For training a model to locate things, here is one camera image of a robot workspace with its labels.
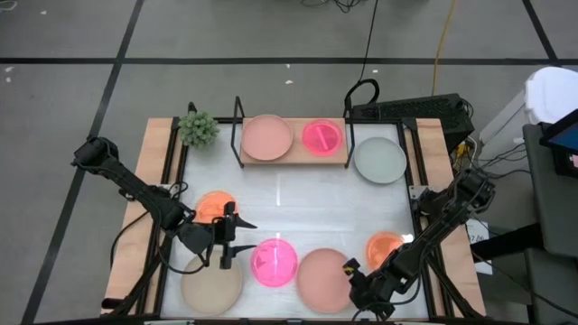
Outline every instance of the pink plate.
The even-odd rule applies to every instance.
[[[297,273],[297,253],[283,239],[267,239],[253,250],[251,270],[259,283],[280,287],[289,283]]]
[[[293,142],[293,131],[279,116],[253,117],[243,125],[241,147],[251,157],[260,161],[272,161],[284,155]]]
[[[347,257],[331,248],[315,249],[301,260],[297,292],[307,307],[336,313],[350,304],[350,280],[343,272]]]
[[[329,120],[314,120],[303,129],[303,144],[314,155],[330,156],[341,146],[340,128]]]

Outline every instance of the gray floor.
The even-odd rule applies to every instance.
[[[450,3],[380,1],[369,56],[431,59]],[[558,58],[577,58],[578,23],[573,13],[578,2],[532,0],[532,4]],[[108,64],[41,63],[47,63],[47,58],[114,59],[134,6],[135,0],[29,0],[0,13],[0,62],[43,58],[0,64],[0,149],[5,153],[0,159],[0,180],[9,189],[0,197],[5,212],[5,225],[0,227],[5,261],[0,265],[3,324],[19,323],[23,316],[70,188],[72,152],[89,132],[112,69]],[[359,58],[364,54],[371,10],[372,1],[342,14],[334,4],[306,8],[299,0],[145,0],[126,56]],[[547,59],[521,0],[459,0],[443,57]],[[476,135],[540,67],[443,65],[438,93],[457,92],[474,105]],[[134,168],[148,117],[178,116],[190,100],[215,116],[229,116],[237,95],[249,115],[336,116],[360,68],[352,64],[124,64],[100,134],[115,141],[124,163]],[[366,68],[366,77],[381,85],[380,101],[428,96],[432,73],[432,65]],[[367,100],[369,93],[364,90],[354,102]],[[516,175],[511,181],[514,185],[509,186],[523,193],[520,202],[531,201],[528,178]],[[506,186],[499,183],[505,194],[492,209],[512,209],[508,196],[512,190]],[[112,183],[85,177],[36,321],[98,315],[107,284],[108,249],[125,205]],[[516,228],[532,222],[529,210],[512,210],[509,218],[493,218],[489,212],[482,218],[492,226]],[[519,306],[499,299],[498,289],[506,286],[486,280],[481,281],[489,313],[519,319]]]

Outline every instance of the orange bowl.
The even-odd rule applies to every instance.
[[[366,246],[368,266],[376,270],[395,249],[404,244],[404,239],[396,233],[381,231],[373,235]]]
[[[215,190],[209,192],[200,198],[197,203],[197,216],[193,221],[209,224],[216,217],[223,217],[225,204],[235,202],[235,212],[238,212],[238,204],[232,195],[222,191]]]

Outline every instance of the electronic device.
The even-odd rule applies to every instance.
[[[541,126],[540,144],[552,149],[556,173],[578,178],[578,109],[552,125]]]
[[[400,117],[439,118],[448,153],[468,137],[474,127],[465,109],[467,101],[458,94],[369,102],[352,108],[355,120],[388,120]]]

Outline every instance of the beige plate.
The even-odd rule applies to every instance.
[[[233,260],[230,270],[219,269],[221,251],[214,250],[210,256],[210,266],[197,274],[183,275],[181,291],[184,301],[204,316],[214,316],[227,311],[241,294],[243,274],[238,261]],[[195,256],[187,264],[185,271],[200,266]]]

